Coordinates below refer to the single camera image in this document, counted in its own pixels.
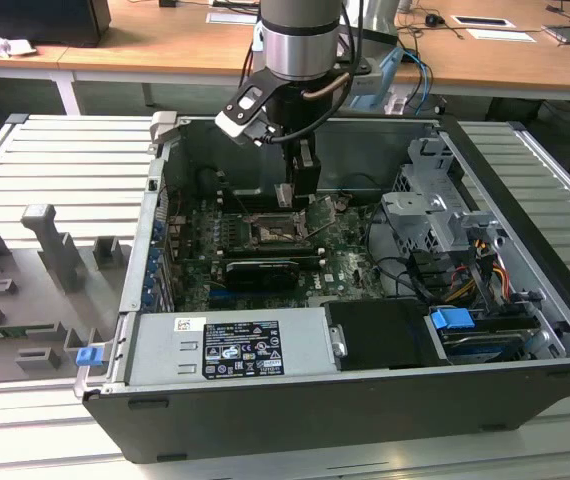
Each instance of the computer mouse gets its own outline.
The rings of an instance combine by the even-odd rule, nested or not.
[[[438,25],[443,25],[444,23],[445,19],[435,13],[428,13],[425,16],[425,25],[428,27],[436,27]]]

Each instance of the warning label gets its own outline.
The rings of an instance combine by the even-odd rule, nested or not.
[[[208,380],[283,375],[278,322],[205,324],[203,376]]]

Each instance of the white table leg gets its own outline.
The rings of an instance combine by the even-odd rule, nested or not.
[[[63,107],[65,108],[65,113],[67,115],[83,115],[85,109],[74,91],[74,75],[72,72],[53,72],[51,79],[56,83],[58,93],[63,102]]]
[[[150,83],[141,83],[143,87],[143,100],[145,100],[146,107],[155,107],[154,94],[152,93],[152,85]]]

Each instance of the blue latch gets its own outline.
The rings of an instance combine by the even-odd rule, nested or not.
[[[100,367],[103,364],[105,347],[83,347],[76,354],[79,367]]]
[[[437,329],[474,328],[476,324],[466,308],[439,308],[431,315]]]

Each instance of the motherboard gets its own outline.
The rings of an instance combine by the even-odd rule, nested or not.
[[[382,298],[364,239],[375,205],[313,198],[297,211],[252,213],[192,199],[169,222],[175,305],[183,311],[315,307]]]

